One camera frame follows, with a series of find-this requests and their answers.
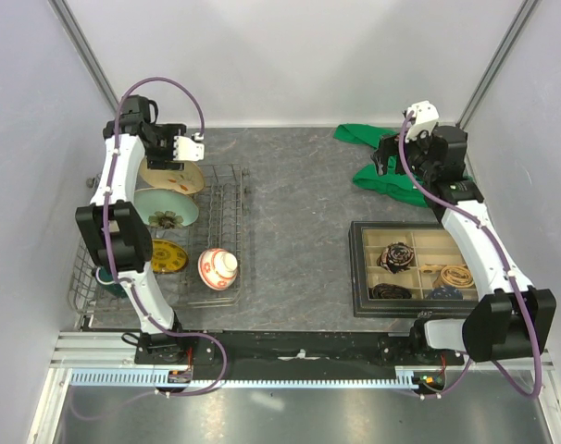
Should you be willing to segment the beige bird plate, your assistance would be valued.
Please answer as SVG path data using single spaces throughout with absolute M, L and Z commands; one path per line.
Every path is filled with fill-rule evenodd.
M 182 170 L 150 169 L 144 159 L 139 168 L 141 179 L 148 185 L 164 190 L 171 190 L 191 195 L 205 187 L 205 178 L 201 168 L 194 162 L 185 162 Z

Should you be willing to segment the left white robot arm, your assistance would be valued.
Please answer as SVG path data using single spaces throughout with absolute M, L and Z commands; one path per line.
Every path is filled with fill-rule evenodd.
M 75 219 L 94 263 L 100 288 L 128 299 L 141 321 L 139 333 L 122 340 L 135 350 L 137 364 L 180 364 L 189 347 L 181 323 L 166 302 L 151 267 L 151 234 L 133 204 L 142 164 L 156 170 L 179 170 L 177 155 L 183 124 L 157 123 L 155 101 L 132 95 L 121 102 L 118 117 L 106 124 L 106 160 L 91 202 Z

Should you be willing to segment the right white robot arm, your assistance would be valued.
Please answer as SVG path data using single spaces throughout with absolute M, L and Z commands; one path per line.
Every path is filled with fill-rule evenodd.
M 429 320 L 408 341 L 410 357 L 429 364 L 442 350 L 464 352 L 477 363 L 531 358 L 536 365 L 555 315 L 556 300 L 516 266 L 496 234 L 478 185 L 466 174 L 468 135 L 455 126 L 385 135 L 372 159 L 383 176 L 411 179 L 459 248 L 479 301 L 465 319 Z

